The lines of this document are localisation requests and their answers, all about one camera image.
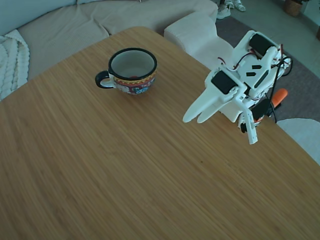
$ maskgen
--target knit blanket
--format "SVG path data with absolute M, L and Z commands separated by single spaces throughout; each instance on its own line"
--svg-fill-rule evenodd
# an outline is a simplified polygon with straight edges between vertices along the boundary
M 30 53 L 18 30 L 0 36 L 0 101 L 28 80 Z

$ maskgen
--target mug rim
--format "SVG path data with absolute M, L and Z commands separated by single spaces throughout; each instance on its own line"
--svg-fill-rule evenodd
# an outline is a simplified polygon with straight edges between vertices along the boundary
M 148 72 L 147 74 L 145 74 L 143 76 L 139 76 L 139 77 L 125 77 L 125 76 L 121 76 L 121 75 L 117 74 L 116 72 L 114 72 L 114 70 L 111 67 L 112 61 L 119 54 L 122 54 L 122 53 L 128 52 L 128 51 L 141 51 L 141 52 L 144 52 L 144 53 L 150 55 L 152 57 L 153 63 L 154 63 L 154 67 L 152 68 L 152 70 L 150 72 Z M 136 81 L 136 80 L 145 79 L 146 77 L 150 76 L 157 69 L 157 66 L 158 66 L 158 62 L 157 62 L 157 59 L 156 59 L 155 55 L 153 55 L 148 50 L 145 50 L 145 49 L 139 48 L 139 47 L 129 47 L 129 48 L 125 48 L 125 49 L 122 49 L 120 51 L 117 51 L 115 54 L 112 55 L 112 57 L 110 58 L 109 63 L 108 63 L 108 68 L 109 68 L 109 73 L 110 74 L 114 75 L 115 77 L 117 77 L 119 79 L 127 80 L 127 81 Z

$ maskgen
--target gray rug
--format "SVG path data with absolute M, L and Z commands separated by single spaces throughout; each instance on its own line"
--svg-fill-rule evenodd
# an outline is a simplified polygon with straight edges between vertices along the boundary
M 216 28 L 218 35 L 234 47 L 251 29 L 232 17 L 217 21 Z M 320 122 L 320 79 L 302 63 L 293 58 L 292 72 L 277 81 L 276 89 L 279 88 L 287 89 L 289 95 L 276 111 L 278 121 L 305 118 Z

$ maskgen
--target shoe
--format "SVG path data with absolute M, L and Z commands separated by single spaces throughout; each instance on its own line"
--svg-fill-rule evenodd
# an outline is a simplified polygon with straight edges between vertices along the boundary
M 218 8 L 218 14 L 216 16 L 216 19 L 224 19 L 231 16 L 231 12 L 230 12 L 230 6 L 227 6 L 225 4 L 221 4 Z
M 235 9 L 239 10 L 240 12 L 246 11 L 246 7 L 242 4 L 241 0 L 233 0 L 233 4 Z
M 232 0 L 225 0 L 224 5 L 226 5 L 227 7 L 230 7 L 230 9 L 235 8 L 235 5 Z

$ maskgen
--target ceramic mug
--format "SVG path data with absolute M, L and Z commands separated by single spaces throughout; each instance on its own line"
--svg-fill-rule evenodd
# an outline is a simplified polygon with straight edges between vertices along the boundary
M 142 48 L 126 48 L 110 58 L 108 71 L 98 73 L 95 83 L 99 88 L 116 88 L 127 94 L 138 95 L 154 83 L 156 69 L 157 59 L 151 52 Z

